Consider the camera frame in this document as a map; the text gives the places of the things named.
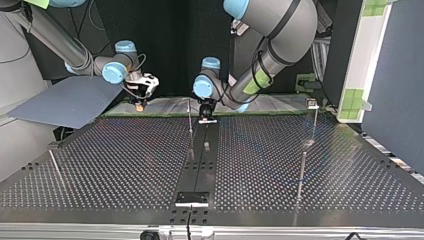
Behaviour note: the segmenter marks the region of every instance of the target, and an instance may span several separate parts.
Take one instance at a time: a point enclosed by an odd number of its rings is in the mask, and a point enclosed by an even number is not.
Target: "perforated metal table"
[[[0,222],[424,229],[424,186],[325,114],[192,124],[98,119],[0,184]]]

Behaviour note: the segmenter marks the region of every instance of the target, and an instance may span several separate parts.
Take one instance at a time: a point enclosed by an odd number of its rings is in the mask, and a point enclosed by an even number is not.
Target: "metal bracket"
[[[209,192],[179,192],[177,200],[175,201],[176,207],[208,207]]]
[[[213,231],[213,228],[211,227],[205,227],[202,230],[202,236],[200,238],[201,240],[214,240],[215,239],[215,233]]]

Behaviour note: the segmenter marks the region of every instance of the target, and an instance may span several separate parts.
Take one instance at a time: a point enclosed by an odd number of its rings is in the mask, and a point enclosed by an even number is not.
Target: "robotic arm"
[[[136,46],[131,41],[116,43],[114,57],[93,56],[81,42],[69,35],[39,7],[22,4],[21,0],[2,0],[0,11],[6,12],[62,58],[69,72],[101,75],[112,84],[125,82],[124,88],[135,98],[136,105],[145,106],[147,98],[159,85],[157,78],[141,71],[139,56],[143,54],[137,54]]]
[[[224,8],[264,37],[251,69],[234,86],[218,79],[220,62],[208,57],[203,60],[193,91],[202,99],[202,105],[214,100],[244,112],[255,95],[273,83],[275,75],[306,54],[315,37],[317,12],[312,0],[225,0]],[[201,117],[207,118],[211,108],[204,107],[207,113],[201,112]]]

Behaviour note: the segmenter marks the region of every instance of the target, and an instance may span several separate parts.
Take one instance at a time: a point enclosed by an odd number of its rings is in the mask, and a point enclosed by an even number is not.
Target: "blue joint cap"
[[[238,113],[244,113],[246,112],[247,108],[249,108],[249,103],[241,105],[236,111]]]
[[[117,53],[130,53],[137,52],[135,44],[129,40],[119,41],[115,44],[115,51]]]
[[[112,83],[121,83],[128,75],[127,68],[119,62],[110,62],[103,67],[103,78]]]
[[[210,98],[213,95],[213,83],[205,75],[197,76],[193,84],[194,93],[200,98]]]
[[[212,69],[221,69],[221,61],[218,58],[207,57],[202,61],[202,67],[204,68],[212,68]]]
[[[50,0],[49,5],[57,8],[78,7],[86,0]]]
[[[249,0],[225,0],[225,11],[237,20],[241,20],[247,12]]]

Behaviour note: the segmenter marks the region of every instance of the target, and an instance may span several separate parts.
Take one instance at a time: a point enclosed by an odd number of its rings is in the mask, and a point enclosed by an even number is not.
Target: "metal pin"
[[[53,161],[54,168],[56,169],[56,171],[60,172],[59,165],[57,165],[56,158],[54,157],[53,151],[51,149],[49,149],[49,154]]]
[[[317,120],[318,120],[318,108],[315,110],[314,127],[316,127],[316,126],[317,126]]]
[[[190,125],[190,136],[191,136],[191,138],[193,138],[193,123],[192,123],[192,121],[191,121],[191,99],[189,98],[188,99],[188,102],[187,102],[187,112],[188,112],[188,122],[189,122],[189,125]]]
[[[306,165],[306,152],[302,154],[302,162],[300,164],[300,177],[299,177],[299,187],[297,189],[297,201],[300,201],[302,198],[302,186],[303,186],[303,177],[305,174],[305,165]]]

